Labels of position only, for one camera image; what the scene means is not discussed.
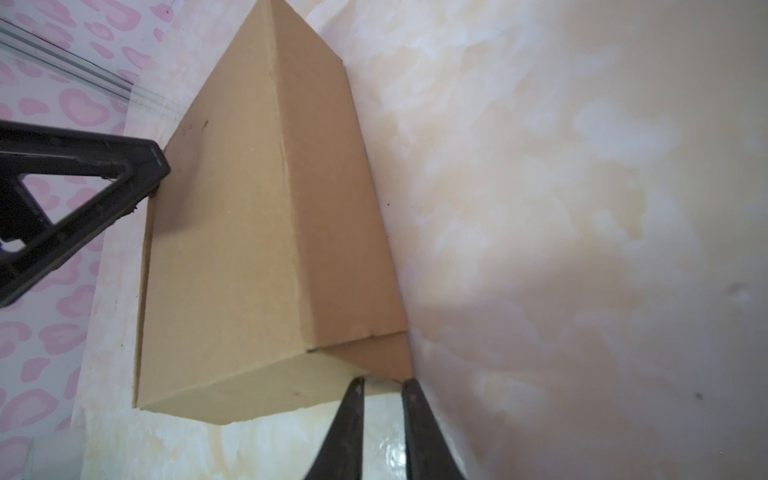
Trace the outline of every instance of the brown box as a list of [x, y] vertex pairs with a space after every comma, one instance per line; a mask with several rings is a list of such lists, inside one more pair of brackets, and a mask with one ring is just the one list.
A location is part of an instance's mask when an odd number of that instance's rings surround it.
[[287, 3], [257, 2], [166, 155], [139, 408], [225, 424], [411, 376], [346, 72]]

